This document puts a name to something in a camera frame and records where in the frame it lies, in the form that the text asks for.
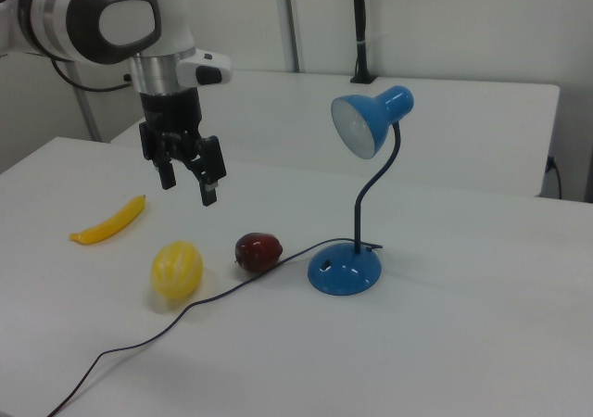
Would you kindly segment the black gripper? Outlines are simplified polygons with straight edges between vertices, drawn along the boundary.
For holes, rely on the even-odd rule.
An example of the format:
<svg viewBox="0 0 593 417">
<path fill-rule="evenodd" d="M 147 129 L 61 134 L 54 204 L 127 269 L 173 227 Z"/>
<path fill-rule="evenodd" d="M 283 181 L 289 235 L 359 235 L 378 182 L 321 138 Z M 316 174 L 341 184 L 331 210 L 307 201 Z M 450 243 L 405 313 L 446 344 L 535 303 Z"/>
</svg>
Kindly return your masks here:
<svg viewBox="0 0 593 417">
<path fill-rule="evenodd" d="M 205 207 L 217 201 L 219 180 L 227 175 L 217 136 L 201 138 L 196 88 L 168 95 L 140 94 L 145 120 L 139 124 L 143 155 L 156 168 L 163 189 L 176 185 L 171 159 L 194 170 Z"/>
</svg>

